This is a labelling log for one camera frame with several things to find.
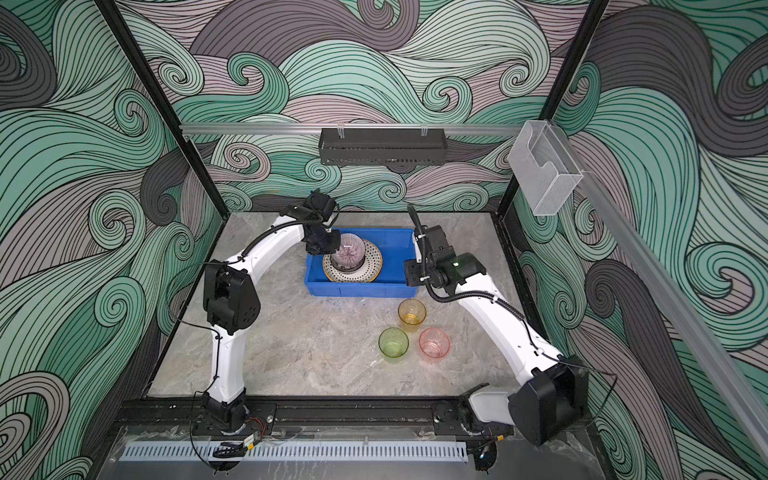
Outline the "green transparent cup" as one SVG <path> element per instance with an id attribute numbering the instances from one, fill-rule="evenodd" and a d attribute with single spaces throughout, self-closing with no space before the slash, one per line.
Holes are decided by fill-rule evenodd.
<path id="1" fill-rule="evenodd" d="M 377 344 L 379 351 L 386 358 L 399 359 L 408 352 L 410 340 L 404 330 L 390 327 L 380 333 Z"/>

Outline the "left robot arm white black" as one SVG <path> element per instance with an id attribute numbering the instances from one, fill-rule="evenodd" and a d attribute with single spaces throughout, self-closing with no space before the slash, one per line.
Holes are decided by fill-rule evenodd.
<path id="1" fill-rule="evenodd" d="M 246 332 L 261 312 L 256 285 L 272 265 L 298 244 L 311 256 L 338 250 L 333 227 L 339 207 L 318 190 L 281 210 L 263 233 L 227 260 L 208 262 L 203 275 L 203 309 L 212 328 L 211 383 L 202 393 L 206 411 L 229 431 L 246 418 L 244 354 Z"/>

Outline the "pink transparent cup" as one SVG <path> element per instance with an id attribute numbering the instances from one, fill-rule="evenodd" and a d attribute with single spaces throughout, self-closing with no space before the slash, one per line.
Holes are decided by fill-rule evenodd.
<path id="1" fill-rule="evenodd" d="M 450 353 L 451 341 L 443 330 L 429 327 L 419 335 L 418 347 L 423 360 L 438 362 L 445 359 Z"/>

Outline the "blue plastic bin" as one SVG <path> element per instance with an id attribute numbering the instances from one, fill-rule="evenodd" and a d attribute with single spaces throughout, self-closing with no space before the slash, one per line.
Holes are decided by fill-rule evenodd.
<path id="1" fill-rule="evenodd" d="M 322 256 L 307 256 L 304 284 L 319 297 L 412 298 L 417 288 L 406 284 L 404 263 L 417 257 L 412 229 L 341 228 L 372 243 L 381 253 L 379 273 L 372 282 L 332 282 L 326 275 Z"/>

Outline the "pink striped bowl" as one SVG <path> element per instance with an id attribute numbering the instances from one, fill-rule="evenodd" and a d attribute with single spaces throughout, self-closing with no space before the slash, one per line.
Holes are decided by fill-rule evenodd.
<path id="1" fill-rule="evenodd" d="M 365 253 L 366 246 L 362 238 L 353 233 L 342 233 L 339 248 L 330 256 L 330 262 L 338 271 L 355 271 L 364 263 Z"/>

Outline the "yellow rim dotted plate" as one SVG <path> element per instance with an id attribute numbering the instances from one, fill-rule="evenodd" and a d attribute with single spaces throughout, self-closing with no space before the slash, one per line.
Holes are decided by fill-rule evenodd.
<path id="1" fill-rule="evenodd" d="M 372 283 L 383 269 L 383 254 L 370 241 L 363 239 L 365 254 L 362 265 L 354 271 L 342 272 L 337 270 L 331 262 L 331 256 L 325 255 L 322 259 L 323 272 L 327 279 L 335 283 Z"/>

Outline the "yellow transparent cup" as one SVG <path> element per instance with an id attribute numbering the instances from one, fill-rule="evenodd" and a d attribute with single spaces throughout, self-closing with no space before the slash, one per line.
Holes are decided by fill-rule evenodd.
<path id="1" fill-rule="evenodd" d="M 405 299 L 398 306 L 398 317 L 403 330 L 409 333 L 416 332 L 422 327 L 427 317 L 427 309 L 416 298 Z"/>

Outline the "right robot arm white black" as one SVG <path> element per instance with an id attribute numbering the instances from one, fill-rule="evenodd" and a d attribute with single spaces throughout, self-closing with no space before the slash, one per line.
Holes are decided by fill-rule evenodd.
<path id="1" fill-rule="evenodd" d="M 404 264 L 407 284 L 424 288 L 436 303 L 456 303 L 468 312 L 502 353 L 518 384 L 516 390 L 485 384 L 463 394 L 467 434 L 494 442 L 512 429 L 541 446 L 596 424 L 600 414 L 588 409 L 596 368 L 576 355 L 566 356 L 536 333 L 473 254 L 456 253 L 441 227 L 420 221 L 415 206 L 407 211 L 416 249 L 415 259 Z"/>

